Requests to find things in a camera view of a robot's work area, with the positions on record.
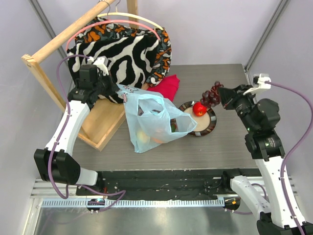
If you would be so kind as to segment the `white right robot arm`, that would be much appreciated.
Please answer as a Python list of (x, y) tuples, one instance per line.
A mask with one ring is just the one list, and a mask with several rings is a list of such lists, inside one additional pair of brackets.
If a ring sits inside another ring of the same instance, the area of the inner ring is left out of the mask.
[(224, 173), (221, 188), (237, 193), (256, 219), (261, 235), (311, 235), (312, 223), (306, 221), (294, 197), (286, 170), (285, 151), (274, 128), (280, 121), (279, 106), (271, 99), (254, 102), (261, 86), (240, 85), (217, 89), (223, 108), (235, 110), (247, 130), (246, 147), (262, 175), (268, 198), (256, 191), (248, 178), (235, 169)]

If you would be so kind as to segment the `orange persimmon fruit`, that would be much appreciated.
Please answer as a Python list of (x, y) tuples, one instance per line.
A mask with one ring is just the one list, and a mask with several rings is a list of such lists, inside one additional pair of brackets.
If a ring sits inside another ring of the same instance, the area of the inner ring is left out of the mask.
[(169, 142), (165, 138), (161, 138), (161, 137), (151, 137), (151, 140), (153, 140), (154, 142), (159, 143), (159, 144), (163, 144), (163, 143), (168, 143)]

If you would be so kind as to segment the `yellow pear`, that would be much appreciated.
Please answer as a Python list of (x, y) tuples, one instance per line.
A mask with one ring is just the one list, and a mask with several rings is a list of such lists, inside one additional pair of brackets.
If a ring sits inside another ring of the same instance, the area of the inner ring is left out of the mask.
[(150, 141), (150, 137), (142, 130), (138, 130), (136, 133), (137, 140), (141, 143), (148, 143)]

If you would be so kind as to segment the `red yellow cherry bunch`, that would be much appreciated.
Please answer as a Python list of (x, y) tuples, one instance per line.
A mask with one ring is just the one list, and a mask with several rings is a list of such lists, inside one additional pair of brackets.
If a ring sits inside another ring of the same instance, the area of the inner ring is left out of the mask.
[(178, 125), (177, 125), (177, 121), (175, 118), (170, 120), (170, 126), (171, 126), (171, 132), (172, 133), (178, 131)]

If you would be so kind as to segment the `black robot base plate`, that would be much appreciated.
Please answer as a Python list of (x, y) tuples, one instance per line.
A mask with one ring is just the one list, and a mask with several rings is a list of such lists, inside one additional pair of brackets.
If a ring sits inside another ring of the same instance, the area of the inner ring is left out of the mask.
[(126, 192), (123, 200), (211, 200), (233, 193), (230, 180), (240, 175), (245, 172), (239, 168), (100, 171), (91, 188), (110, 194), (112, 200), (122, 190)]

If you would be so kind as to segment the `light blue cartoon plastic bag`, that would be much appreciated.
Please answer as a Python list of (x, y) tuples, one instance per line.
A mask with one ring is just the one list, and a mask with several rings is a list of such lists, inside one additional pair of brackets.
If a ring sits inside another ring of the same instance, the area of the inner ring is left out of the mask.
[[(192, 132), (197, 123), (190, 114), (178, 109), (169, 99), (160, 93), (119, 84), (118, 96), (123, 99), (126, 120), (131, 143), (136, 153), (144, 153), (161, 144), (151, 137), (165, 138), (169, 142), (182, 138)], [(170, 120), (175, 118), (178, 131), (172, 133)], [(144, 131), (149, 137), (148, 143), (137, 140), (138, 130)]]

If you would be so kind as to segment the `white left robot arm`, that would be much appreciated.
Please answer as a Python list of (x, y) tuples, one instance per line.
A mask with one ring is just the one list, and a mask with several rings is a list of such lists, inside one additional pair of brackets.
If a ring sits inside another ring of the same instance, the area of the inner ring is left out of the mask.
[(34, 160), (40, 177), (67, 185), (87, 185), (93, 195), (100, 195), (104, 183), (98, 173), (80, 167), (73, 159), (73, 147), (81, 126), (101, 96), (117, 93), (119, 87), (113, 82), (104, 64), (82, 65), (75, 87), (69, 92), (67, 107), (61, 122), (44, 149), (37, 149)]

